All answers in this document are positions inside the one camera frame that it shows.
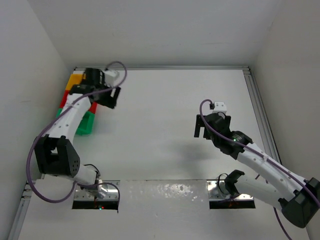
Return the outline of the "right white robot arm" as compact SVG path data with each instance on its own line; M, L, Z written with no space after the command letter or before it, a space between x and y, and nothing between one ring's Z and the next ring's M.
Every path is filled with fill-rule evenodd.
M306 179L276 162L241 131L230 130L231 117L222 112L196 116L194 137L211 140L223 154L246 165L267 183L256 183L241 170L232 171L224 185L229 195L248 194L280 210L294 226L305 228L320 209L320 181Z

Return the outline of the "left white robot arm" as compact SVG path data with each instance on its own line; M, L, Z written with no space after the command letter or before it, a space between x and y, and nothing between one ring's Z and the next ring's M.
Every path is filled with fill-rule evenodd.
M40 137L34 148L40 173L67 178L81 185L96 183L97 171L81 164L73 140L93 105L115 108L121 88L111 88L119 75L116 70L86 68L83 74L70 76L59 119Z

